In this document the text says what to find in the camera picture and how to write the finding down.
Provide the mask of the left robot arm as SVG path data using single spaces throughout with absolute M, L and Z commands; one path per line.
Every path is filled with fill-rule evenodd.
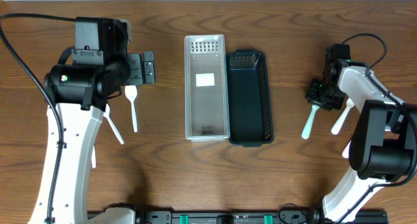
M 129 86 L 155 81 L 152 52 L 128 53 L 127 20 L 78 17 L 76 43 L 46 74 L 53 105 L 47 110 L 48 144 L 40 191 L 31 223 L 140 223 L 132 205 L 114 204 L 87 213 L 94 143 L 108 101 Z

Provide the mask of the mint green plastic fork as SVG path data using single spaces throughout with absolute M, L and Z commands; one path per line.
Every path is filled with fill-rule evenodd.
M 315 119 L 315 114 L 319 110 L 319 108 L 320 107 L 318 105 L 312 105 L 311 106 L 311 112 L 309 114 L 309 117 L 308 117 L 308 119 L 307 119 L 307 121 L 304 125 L 304 128 L 302 130 L 302 134 L 301 134 L 303 139 L 309 139 L 311 129 L 312 129 L 312 126 L 313 126 L 313 122 L 314 122 L 314 119 Z

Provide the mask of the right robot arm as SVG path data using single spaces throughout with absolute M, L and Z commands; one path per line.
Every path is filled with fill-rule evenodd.
M 346 98 L 360 113 L 346 146 L 349 168 L 323 197 L 312 223 L 352 222 L 376 192 L 402 186 L 416 175 L 416 106 L 394 96 L 370 65 L 351 60 L 348 44 L 326 49 L 323 78 L 314 79 L 306 94 L 312 110 L 302 138 L 309 138 L 317 110 L 341 109 Z

